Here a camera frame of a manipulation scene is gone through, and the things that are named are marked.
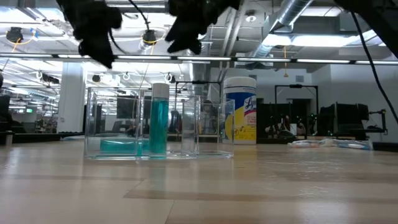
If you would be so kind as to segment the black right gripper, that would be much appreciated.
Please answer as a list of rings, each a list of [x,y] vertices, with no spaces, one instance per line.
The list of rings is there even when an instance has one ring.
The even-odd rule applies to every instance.
[[[238,10],[240,0],[169,0],[169,14],[184,22],[199,22],[201,25],[217,23],[218,17],[228,8]],[[175,24],[170,28],[165,41],[170,44],[168,53],[190,50],[195,55],[201,53],[200,35],[205,35],[203,26],[188,26],[187,39]]]

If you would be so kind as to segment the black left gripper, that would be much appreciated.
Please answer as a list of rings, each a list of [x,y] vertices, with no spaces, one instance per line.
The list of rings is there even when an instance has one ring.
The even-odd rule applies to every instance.
[[[105,1],[56,0],[65,19],[73,29],[76,40],[108,38],[112,29],[120,29],[122,14],[117,7],[110,7]],[[80,42],[78,53],[96,59],[107,68],[112,68],[114,55],[109,42],[102,42],[96,50],[87,42]]]

